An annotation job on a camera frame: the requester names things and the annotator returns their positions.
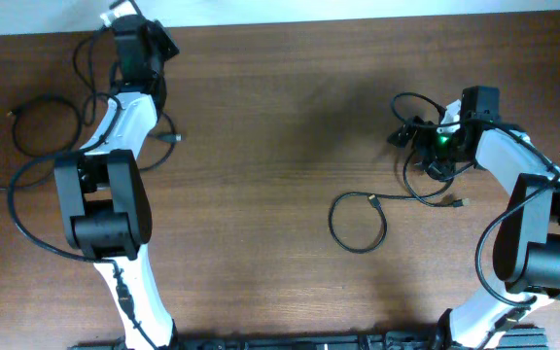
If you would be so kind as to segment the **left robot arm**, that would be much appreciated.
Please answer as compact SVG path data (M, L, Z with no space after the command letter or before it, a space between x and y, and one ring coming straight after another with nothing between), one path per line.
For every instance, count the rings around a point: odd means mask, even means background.
M152 272L153 221L137 157L166 99L163 67L178 53L157 20L112 10L122 77L111 83L108 110L77 153L55 162L55 181L68 244L107 284L124 326L123 348L169 349L176 326Z

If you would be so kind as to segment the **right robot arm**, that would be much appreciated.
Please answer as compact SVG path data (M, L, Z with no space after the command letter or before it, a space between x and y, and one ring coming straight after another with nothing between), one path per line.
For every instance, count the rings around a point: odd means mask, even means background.
M402 119L388 138L410 146L434 180L450 182L461 163L486 170L509 195L505 211L481 233L474 253L480 289L446 310L431 349L487 349L531 312L560 300L560 167L499 112L500 92L474 86L438 119Z

